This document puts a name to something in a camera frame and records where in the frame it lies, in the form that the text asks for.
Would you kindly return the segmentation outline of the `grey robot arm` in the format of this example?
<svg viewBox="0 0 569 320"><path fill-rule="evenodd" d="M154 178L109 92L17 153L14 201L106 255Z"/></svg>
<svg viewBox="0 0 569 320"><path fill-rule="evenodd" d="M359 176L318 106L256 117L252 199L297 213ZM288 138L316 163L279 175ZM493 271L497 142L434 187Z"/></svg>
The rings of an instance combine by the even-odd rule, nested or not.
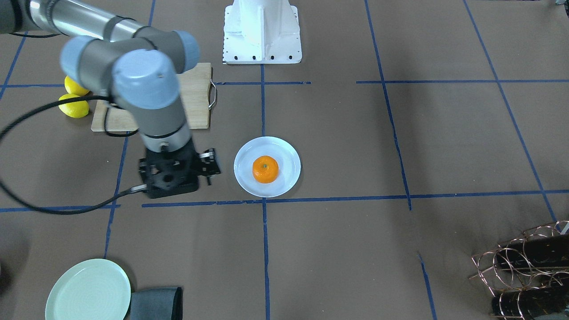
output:
<svg viewBox="0 0 569 320"><path fill-rule="evenodd" d="M168 190L220 173L213 148L195 151L181 97L178 75L200 58L191 34L158 30L81 0L3 0L2 34L25 31L69 36L60 54L65 75L134 118L146 149L145 184Z"/></svg>

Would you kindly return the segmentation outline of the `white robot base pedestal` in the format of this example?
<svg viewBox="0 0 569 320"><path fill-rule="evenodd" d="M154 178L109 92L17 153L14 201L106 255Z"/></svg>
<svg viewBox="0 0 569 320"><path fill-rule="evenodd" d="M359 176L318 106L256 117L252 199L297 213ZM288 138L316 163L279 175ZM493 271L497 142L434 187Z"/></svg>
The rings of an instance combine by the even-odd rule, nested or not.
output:
<svg viewBox="0 0 569 320"><path fill-rule="evenodd" d="M224 11L222 62L298 64L299 12L288 0L234 0Z"/></svg>

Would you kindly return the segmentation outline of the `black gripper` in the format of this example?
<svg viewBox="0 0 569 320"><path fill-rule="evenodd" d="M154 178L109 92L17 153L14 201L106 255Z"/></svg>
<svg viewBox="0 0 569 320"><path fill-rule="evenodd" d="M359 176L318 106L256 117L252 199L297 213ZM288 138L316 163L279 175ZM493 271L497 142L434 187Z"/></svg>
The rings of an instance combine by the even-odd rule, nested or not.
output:
<svg viewBox="0 0 569 320"><path fill-rule="evenodd" d="M221 174L221 168L217 158L217 150L208 148L199 153L195 149L193 139L177 151L179 162L184 162L189 172L194 176L205 176L208 185L212 185L212 178Z"/></svg>

